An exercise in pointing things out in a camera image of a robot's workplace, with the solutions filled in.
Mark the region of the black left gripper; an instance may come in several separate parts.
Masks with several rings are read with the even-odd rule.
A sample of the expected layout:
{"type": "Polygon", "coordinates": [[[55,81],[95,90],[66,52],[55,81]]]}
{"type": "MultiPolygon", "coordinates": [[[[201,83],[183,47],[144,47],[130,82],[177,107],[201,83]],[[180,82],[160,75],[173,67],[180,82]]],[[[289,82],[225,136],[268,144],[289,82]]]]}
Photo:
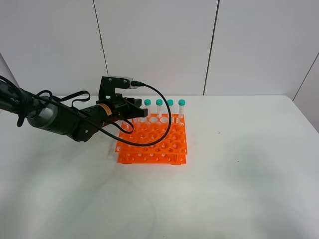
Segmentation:
{"type": "Polygon", "coordinates": [[[97,105],[102,109],[101,124],[111,124],[119,120],[145,118],[147,109],[141,109],[142,100],[124,97],[108,82],[108,76],[101,78],[97,105]]]}

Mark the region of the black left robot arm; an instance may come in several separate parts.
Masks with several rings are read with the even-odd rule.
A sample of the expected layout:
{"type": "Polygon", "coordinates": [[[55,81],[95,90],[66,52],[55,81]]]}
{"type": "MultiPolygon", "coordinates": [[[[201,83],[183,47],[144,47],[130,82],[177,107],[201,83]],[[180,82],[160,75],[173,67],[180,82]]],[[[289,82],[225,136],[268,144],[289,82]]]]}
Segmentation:
{"type": "Polygon", "coordinates": [[[63,98],[54,96],[48,90],[34,95],[1,77],[0,108],[18,116],[18,127],[26,120],[34,128],[66,135],[77,142],[86,142],[105,126],[148,115],[148,111],[141,107],[141,99],[127,98],[116,93],[116,89],[133,89],[138,86],[132,78],[103,76],[96,104],[78,109],[66,106],[64,101],[77,102],[80,95],[88,94],[87,91],[63,98]]]}

